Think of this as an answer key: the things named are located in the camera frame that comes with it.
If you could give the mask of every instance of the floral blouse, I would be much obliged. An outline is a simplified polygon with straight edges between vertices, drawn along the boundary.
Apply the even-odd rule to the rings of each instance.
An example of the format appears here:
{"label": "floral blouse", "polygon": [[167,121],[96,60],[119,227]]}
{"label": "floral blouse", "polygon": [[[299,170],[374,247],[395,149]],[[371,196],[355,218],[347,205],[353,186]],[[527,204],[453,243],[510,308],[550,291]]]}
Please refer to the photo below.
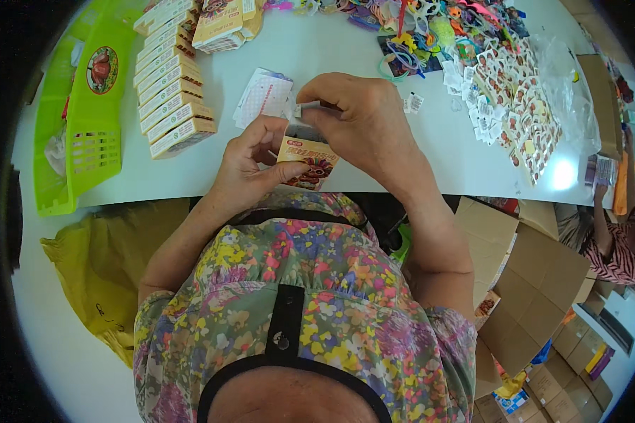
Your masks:
{"label": "floral blouse", "polygon": [[414,301],[371,225],[354,227],[365,217],[343,194],[271,194],[258,206],[288,207],[343,216],[352,226],[280,218],[224,226],[191,280],[139,307],[133,371],[141,417],[197,421],[200,395],[217,372],[267,352],[273,304],[289,285],[303,290],[299,359],[364,382],[389,421],[471,421],[474,325]]}

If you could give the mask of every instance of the right hand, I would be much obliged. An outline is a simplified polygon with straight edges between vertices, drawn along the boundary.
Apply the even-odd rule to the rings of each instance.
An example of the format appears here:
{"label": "right hand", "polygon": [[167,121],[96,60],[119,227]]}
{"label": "right hand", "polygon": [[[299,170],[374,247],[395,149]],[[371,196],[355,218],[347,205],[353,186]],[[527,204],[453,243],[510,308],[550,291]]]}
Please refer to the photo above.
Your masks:
{"label": "right hand", "polygon": [[606,185],[598,185],[595,187],[595,202],[596,203],[602,203],[602,200],[605,197],[605,194],[607,193],[607,186]]}
{"label": "right hand", "polygon": [[347,162],[369,174],[393,195],[405,197],[431,171],[416,145],[402,110],[398,89],[383,79],[359,78],[339,72],[321,74],[296,96],[296,103],[320,100],[341,111],[340,118],[320,109],[303,111],[330,147]]}

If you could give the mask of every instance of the yellow bag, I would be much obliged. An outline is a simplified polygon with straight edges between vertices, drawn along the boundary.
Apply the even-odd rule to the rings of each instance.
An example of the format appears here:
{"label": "yellow bag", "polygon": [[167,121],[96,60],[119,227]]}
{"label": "yellow bag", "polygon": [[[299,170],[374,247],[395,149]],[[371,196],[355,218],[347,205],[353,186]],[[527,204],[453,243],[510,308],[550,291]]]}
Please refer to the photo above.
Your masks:
{"label": "yellow bag", "polygon": [[188,207],[187,198],[112,206],[40,240],[73,311],[129,368],[139,281]]}

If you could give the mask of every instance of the sticker sheet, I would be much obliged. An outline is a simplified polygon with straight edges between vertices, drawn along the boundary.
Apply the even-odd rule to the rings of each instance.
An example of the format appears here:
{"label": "sticker sheet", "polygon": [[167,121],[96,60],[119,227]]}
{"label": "sticker sheet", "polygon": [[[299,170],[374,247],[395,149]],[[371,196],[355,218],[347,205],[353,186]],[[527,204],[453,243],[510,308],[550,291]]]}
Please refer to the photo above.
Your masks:
{"label": "sticker sheet", "polygon": [[541,87],[529,40],[516,38],[514,42],[519,45],[518,54],[507,46],[485,43],[486,50],[477,55],[475,67],[465,69],[465,86],[472,82],[477,88],[474,102],[466,103],[475,138],[505,148],[512,164],[524,169],[536,185],[563,132]]}

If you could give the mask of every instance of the left hand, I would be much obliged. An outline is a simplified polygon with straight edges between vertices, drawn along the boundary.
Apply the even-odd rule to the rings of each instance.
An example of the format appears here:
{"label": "left hand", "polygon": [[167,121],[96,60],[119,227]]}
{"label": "left hand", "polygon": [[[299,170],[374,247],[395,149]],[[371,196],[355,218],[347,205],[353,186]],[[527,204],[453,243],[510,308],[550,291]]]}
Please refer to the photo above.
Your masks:
{"label": "left hand", "polygon": [[[259,202],[280,183],[307,172],[301,162],[280,162],[278,153],[288,121],[260,115],[239,136],[228,142],[212,189],[207,193],[217,215],[227,221]],[[257,163],[271,166],[261,170]]]}

